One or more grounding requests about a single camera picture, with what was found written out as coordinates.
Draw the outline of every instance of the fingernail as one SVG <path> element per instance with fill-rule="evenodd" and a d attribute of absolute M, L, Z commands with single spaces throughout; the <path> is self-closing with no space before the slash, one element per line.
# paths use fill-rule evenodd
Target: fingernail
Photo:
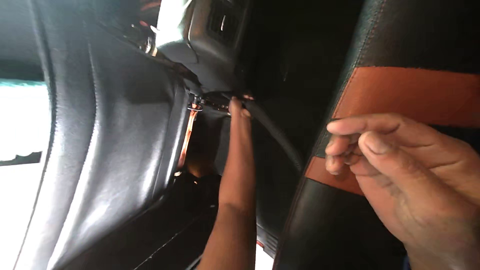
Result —
<path fill-rule="evenodd" d="M 335 159 L 333 158 L 333 156 L 326 156 L 325 159 L 326 159 L 326 160 L 325 160 L 325 167 L 327 168 L 327 171 L 328 171 L 330 174 L 337 175 L 338 172 L 331 172 L 331 171 L 328 170 L 329 168 L 332 168 L 333 165 L 335 164 Z"/>
<path fill-rule="evenodd" d="M 336 120 L 327 124 L 327 130 L 328 131 L 332 130 L 332 127 L 335 125 L 335 122 L 336 122 Z"/>
<path fill-rule="evenodd" d="M 379 136 L 368 134 L 365 138 L 365 144 L 371 152 L 382 155 L 392 149 L 392 145 L 383 141 Z"/>
<path fill-rule="evenodd" d="M 331 167 L 334 163 L 332 156 L 326 156 L 325 164 L 327 167 Z"/>

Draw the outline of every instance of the black leather seat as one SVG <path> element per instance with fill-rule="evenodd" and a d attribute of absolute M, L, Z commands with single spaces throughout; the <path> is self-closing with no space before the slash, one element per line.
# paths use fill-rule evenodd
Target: black leather seat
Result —
<path fill-rule="evenodd" d="M 325 126 L 335 118 L 396 112 L 478 147 L 477 5 L 365 1 L 336 97 L 279 240 L 275 269 L 402 268 L 402 244 L 377 218 L 355 176 L 325 170 Z"/>
<path fill-rule="evenodd" d="M 52 119 L 42 180 L 15 269 L 63 269 L 80 254 L 77 267 L 98 268 L 102 258 L 85 252 L 114 231 L 120 238 L 138 233 L 135 239 L 143 241 L 141 229 L 116 229 L 148 210 L 161 209 L 165 215 L 156 225 L 168 229 L 157 232 L 129 263 L 107 265 L 139 266 L 199 216 L 208 217 L 200 226 L 210 224 L 215 202 L 207 198 L 197 198 L 202 203 L 195 201 L 195 211 L 185 210 L 189 200 L 165 203 L 172 190 L 178 196 L 185 194 L 179 189 L 194 185 L 193 180 L 179 184 L 172 178 L 189 117 L 190 94 L 182 78 L 113 35 L 96 20 L 90 1 L 32 0 L 23 8 L 28 11 L 26 28 L 28 20 L 33 22 L 36 40 L 29 45 L 39 47 Z M 32 32 L 28 28 L 25 34 Z M 33 55 L 24 62 L 35 64 Z M 112 237 L 106 241 L 122 243 Z M 205 241 L 192 238 L 191 244 L 200 248 L 182 263 L 197 258 Z"/>

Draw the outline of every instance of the finger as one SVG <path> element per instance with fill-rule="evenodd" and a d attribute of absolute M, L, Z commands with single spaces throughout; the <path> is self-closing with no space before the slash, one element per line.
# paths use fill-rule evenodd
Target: finger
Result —
<path fill-rule="evenodd" d="M 401 145 L 430 145 L 439 140 L 439 133 L 433 128 L 398 114 L 365 114 L 330 122 L 327 130 L 336 135 L 350 135 L 376 131 L 394 134 Z"/>
<path fill-rule="evenodd" d="M 346 165 L 355 165 L 357 162 L 360 161 L 361 156 L 360 155 L 355 155 L 354 153 L 350 153 L 345 156 L 345 159 L 343 160 L 343 163 Z"/>
<path fill-rule="evenodd" d="M 344 167 L 344 157 L 343 156 L 326 156 L 325 158 L 325 168 L 326 170 L 333 174 L 338 175 Z"/>
<path fill-rule="evenodd" d="M 349 146 L 350 137 L 344 135 L 332 135 L 330 141 L 325 148 L 325 154 L 330 156 L 337 156 L 344 153 Z"/>
<path fill-rule="evenodd" d="M 408 196 L 422 197 L 444 189 L 432 172 L 376 132 L 362 134 L 359 147 L 368 162 Z"/>
<path fill-rule="evenodd" d="M 352 135 L 335 135 L 333 134 L 330 137 L 330 141 L 328 142 L 325 148 L 325 154 L 327 155 L 340 155 L 340 154 L 349 154 L 352 152 L 353 148 L 355 147 L 354 144 L 358 142 L 358 138 L 360 134 L 352 134 Z"/>
<path fill-rule="evenodd" d="M 368 177 L 375 177 L 380 175 L 381 173 L 372 166 L 368 159 L 364 156 L 356 156 L 358 157 L 357 162 L 350 165 L 350 170 L 356 176 L 368 176 Z"/>

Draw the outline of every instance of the hand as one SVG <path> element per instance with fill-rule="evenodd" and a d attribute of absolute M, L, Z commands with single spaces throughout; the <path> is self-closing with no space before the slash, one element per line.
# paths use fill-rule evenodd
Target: hand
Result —
<path fill-rule="evenodd" d="M 479 268 L 480 158 L 470 145 L 395 114 L 327 129 L 326 169 L 349 166 L 414 269 Z"/>

